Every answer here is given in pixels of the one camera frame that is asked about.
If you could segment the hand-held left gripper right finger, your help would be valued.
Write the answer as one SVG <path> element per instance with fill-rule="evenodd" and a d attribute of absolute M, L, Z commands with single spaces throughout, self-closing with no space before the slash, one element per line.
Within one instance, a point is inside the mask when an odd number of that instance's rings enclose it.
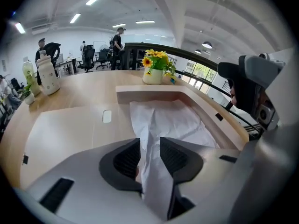
<path fill-rule="evenodd" d="M 240 151 L 160 138 L 160 157 L 173 179 L 169 220 L 189 211 L 227 176 Z"/>

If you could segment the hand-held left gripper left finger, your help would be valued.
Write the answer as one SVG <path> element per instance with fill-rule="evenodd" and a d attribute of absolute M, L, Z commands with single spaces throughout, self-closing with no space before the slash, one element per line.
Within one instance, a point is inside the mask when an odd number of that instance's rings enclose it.
<path fill-rule="evenodd" d="M 27 192 L 60 217 L 121 217 L 140 200 L 140 140 L 124 140 L 66 158 Z"/>

